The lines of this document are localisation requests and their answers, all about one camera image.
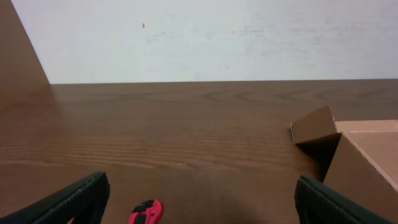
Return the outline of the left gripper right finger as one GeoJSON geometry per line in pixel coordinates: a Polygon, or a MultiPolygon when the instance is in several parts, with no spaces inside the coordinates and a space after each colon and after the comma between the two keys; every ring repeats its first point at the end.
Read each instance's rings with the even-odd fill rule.
{"type": "Polygon", "coordinates": [[[308,175],[299,177],[294,199],[301,224],[392,224],[308,175]]]}

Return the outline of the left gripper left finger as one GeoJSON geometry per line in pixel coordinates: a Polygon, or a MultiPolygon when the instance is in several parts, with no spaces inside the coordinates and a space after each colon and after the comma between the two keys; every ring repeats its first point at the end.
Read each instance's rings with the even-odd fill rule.
{"type": "Polygon", "coordinates": [[[1,223],[100,224],[110,195],[105,172],[94,172],[21,210],[1,218],[1,223]]]}

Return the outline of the red utility knife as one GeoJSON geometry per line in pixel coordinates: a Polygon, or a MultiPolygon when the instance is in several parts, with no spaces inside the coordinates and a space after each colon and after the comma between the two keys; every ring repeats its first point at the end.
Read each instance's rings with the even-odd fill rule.
{"type": "Polygon", "coordinates": [[[146,200],[133,209],[128,224],[158,224],[163,211],[159,200],[146,200]]]}

